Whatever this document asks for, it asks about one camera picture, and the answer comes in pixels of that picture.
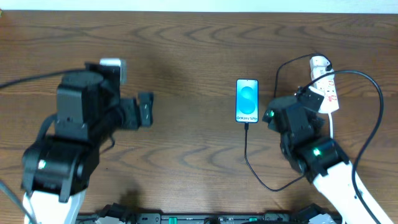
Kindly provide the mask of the blue Galaxy smartphone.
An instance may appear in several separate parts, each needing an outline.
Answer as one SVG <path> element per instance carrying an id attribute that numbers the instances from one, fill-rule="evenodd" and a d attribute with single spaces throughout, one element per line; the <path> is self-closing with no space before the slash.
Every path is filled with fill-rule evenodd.
<path id="1" fill-rule="evenodd" d="M 259 121 L 259 89 L 254 79 L 236 80 L 236 122 L 257 123 Z"/>

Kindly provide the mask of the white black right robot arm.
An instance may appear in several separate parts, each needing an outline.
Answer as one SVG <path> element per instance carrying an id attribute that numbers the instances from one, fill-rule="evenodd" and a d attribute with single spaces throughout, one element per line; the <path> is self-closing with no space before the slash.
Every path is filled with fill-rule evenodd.
<path id="1" fill-rule="evenodd" d="M 305 176 L 347 223 L 391 223 L 360 179 L 339 144 L 320 133 L 317 116 L 324 97 L 283 96 L 273 99 L 263 120 L 280 133 L 280 148 L 293 170 Z"/>

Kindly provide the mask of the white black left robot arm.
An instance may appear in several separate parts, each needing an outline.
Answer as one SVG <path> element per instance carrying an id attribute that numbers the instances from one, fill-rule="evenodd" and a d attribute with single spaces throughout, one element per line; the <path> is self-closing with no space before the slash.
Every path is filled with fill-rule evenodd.
<path id="1" fill-rule="evenodd" d="M 57 88 L 57 112 L 22 156 L 25 223 L 75 223 L 101 145 L 118 129 L 153 123 L 154 94 L 121 98 L 115 72 L 70 70 Z"/>

